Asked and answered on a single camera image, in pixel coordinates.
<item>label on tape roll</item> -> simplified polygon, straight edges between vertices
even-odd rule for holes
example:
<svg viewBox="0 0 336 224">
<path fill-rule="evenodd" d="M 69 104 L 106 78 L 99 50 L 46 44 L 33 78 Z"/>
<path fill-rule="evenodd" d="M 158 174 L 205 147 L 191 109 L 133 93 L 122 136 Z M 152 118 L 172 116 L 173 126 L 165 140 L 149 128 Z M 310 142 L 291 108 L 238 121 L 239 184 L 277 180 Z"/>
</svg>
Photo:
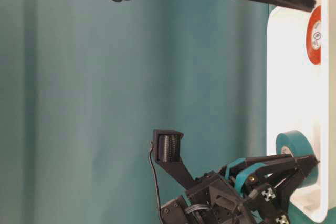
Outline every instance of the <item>label on tape roll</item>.
<svg viewBox="0 0 336 224">
<path fill-rule="evenodd" d="M 306 35 L 307 54 L 313 64 L 321 63 L 321 44 L 321 6 L 318 6 L 310 16 Z"/>
</svg>

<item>tape roll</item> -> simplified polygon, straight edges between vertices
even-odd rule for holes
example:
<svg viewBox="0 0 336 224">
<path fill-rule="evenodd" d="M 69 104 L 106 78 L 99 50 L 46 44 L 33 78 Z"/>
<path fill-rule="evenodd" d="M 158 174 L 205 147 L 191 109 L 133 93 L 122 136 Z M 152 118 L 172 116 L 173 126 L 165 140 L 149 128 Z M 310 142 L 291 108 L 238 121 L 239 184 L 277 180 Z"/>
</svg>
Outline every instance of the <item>tape roll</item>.
<svg viewBox="0 0 336 224">
<path fill-rule="evenodd" d="M 321 63 L 321 6 L 312 12 L 306 33 L 306 48 L 308 58 L 313 64 Z"/>
<path fill-rule="evenodd" d="M 299 131 L 280 133 L 276 140 L 277 154 L 291 154 L 293 157 L 315 155 L 308 139 Z M 315 167 L 299 188 L 310 186 L 318 179 L 318 169 Z"/>
</svg>

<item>teal rubber band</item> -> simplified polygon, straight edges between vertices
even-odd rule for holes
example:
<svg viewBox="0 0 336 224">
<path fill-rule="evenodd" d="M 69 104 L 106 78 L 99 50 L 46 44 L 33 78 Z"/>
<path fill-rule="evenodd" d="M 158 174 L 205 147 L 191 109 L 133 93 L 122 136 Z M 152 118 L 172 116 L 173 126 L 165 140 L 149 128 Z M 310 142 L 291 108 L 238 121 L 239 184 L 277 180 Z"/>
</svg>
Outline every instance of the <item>teal rubber band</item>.
<svg viewBox="0 0 336 224">
<path fill-rule="evenodd" d="M 254 173 L 257 169 L 266 166 L 264 163 L 255 163 L 254 165 L 251 165 L 249 168 L 246 168 L 245 170 L 242 170 L 236 177 L 236 182 L 235 182 L 235 190 L 239 194 L 243 194 L 241 191 L 243 189 L 243 185 L 247 178 Z"/>
<path fill-rule="evenodd" d="M 226 171 L 225 171 L 225 179 L 229 180 L 229 178 L 230 178 L 230 170 L 231 170 L 232 167 L 241 164 L 245 160 L 246 160 L 246 158 L 242 157 L 242 158 L 239 158 L 239 159 L 233 161 L 232 163 L 228 164 L 227 167 L 226 167 Z"/>
</svg>

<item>teal tape roll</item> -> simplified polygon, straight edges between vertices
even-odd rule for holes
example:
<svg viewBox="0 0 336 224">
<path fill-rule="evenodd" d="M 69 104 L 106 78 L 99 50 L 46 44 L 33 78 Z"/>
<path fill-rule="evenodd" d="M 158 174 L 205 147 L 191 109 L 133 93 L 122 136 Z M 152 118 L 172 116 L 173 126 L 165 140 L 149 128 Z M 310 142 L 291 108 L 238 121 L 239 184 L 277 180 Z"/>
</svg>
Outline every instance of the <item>teal tape roll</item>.
<svg viewBox="0 0 336 224">
<path fill-rule="evenodd" d="M 291 154 L 294 157 L 314 155 L 308 139 L 299 131 L 289 131 L 280 133 L 276 140 L 277 154 Z M 313 169 L 311 174 L 302 182 L 299 188 L 310 186 L 316 183 L 319 175 L 317 167 Z"/>
</svg>

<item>black cable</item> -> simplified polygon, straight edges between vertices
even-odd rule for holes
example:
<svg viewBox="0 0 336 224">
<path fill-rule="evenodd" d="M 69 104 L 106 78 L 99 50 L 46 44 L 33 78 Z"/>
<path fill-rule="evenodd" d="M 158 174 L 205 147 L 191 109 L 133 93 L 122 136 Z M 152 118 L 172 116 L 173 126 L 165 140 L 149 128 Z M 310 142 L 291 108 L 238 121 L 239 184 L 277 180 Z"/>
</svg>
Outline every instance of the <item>black cable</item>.
<svg viewBox="0 0 336 224">
<path fill-rule="evenodd" d="M 153 161 L 152 161 L 152 152 L 153 152 L 153 148 L 150 148 L 149 154 L 148 154 L 148 159 L 149 159 L 149 163 L 151 165 L 152 173 L 153 173 L 153 176 L 154 176 L 155 191 L 156 191 L 156 202 L 158 204 L 159 220 L 160 220 L 161 224 L 164 224 L 163 220 L 162 220 L 162 216 L 161 216 L 161 202 L 160 202 L 159 186 L 158 186 L 158 181 L 157 181 L 155 167 L 154 167 Z"/>
</svg>

